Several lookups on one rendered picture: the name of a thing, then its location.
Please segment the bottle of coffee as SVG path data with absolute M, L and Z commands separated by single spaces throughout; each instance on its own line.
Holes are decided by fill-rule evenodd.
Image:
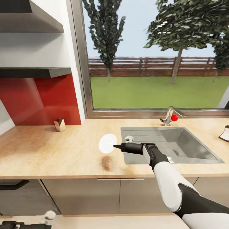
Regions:
M 229 142 L 229 125 L 225 126 L 224 132 L 219 136 L 219 138 Z

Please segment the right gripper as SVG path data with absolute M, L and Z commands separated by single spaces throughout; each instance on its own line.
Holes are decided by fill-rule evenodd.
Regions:
M 135 143 L 121 143 L 121 145 L 113 145 L 115 148 L 121 149 L 122 152 L 135 154 Z

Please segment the saucer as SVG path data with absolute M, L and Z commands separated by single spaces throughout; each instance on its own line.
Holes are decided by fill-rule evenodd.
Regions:
M 113 145 L 117 145 L 116 136 L 113 134 L 106 134 L 99 142 L 99 149 L 102 153 L 108 154 L 115 149 Z

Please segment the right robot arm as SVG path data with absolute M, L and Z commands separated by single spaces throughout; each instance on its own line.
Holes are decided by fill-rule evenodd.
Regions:
M 229 229 L 229 208 L 202 197 L 162 154 L 155 143 L 113 145 L 122 152 L 144 155 L 152 167 L 165 207 L 178 215 L 190 229 Z

